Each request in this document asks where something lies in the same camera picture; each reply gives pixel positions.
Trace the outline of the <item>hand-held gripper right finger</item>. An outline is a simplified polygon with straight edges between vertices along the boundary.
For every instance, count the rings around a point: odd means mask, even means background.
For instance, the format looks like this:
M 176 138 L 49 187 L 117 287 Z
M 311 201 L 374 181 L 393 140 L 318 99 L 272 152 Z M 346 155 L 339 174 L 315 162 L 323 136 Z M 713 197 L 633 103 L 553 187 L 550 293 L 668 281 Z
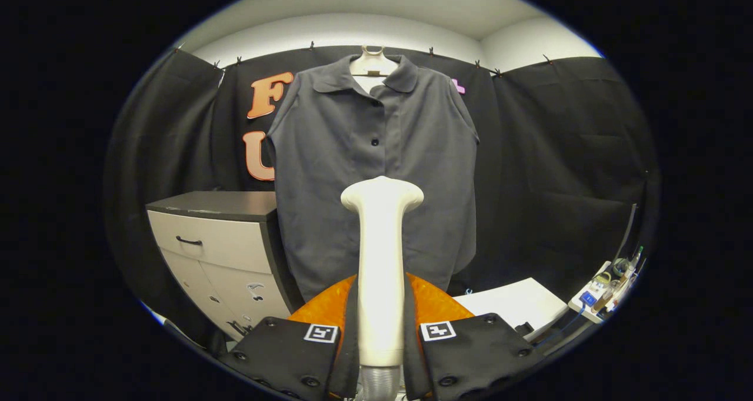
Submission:
M 404 276 L 409 399 L 481 400 L 527 379 L 544 354 L 497 313 L 476 315 L 442 289 Z

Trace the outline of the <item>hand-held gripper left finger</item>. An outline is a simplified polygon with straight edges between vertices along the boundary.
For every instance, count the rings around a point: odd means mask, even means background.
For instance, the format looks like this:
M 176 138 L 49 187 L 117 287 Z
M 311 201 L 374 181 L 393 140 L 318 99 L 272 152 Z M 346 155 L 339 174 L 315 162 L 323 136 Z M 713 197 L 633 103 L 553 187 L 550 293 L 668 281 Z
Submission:
M 358 278 L 334 284 L 289 318 L 265 317 L 221 363 L 284 399 L 342 400 L 359 374 Z

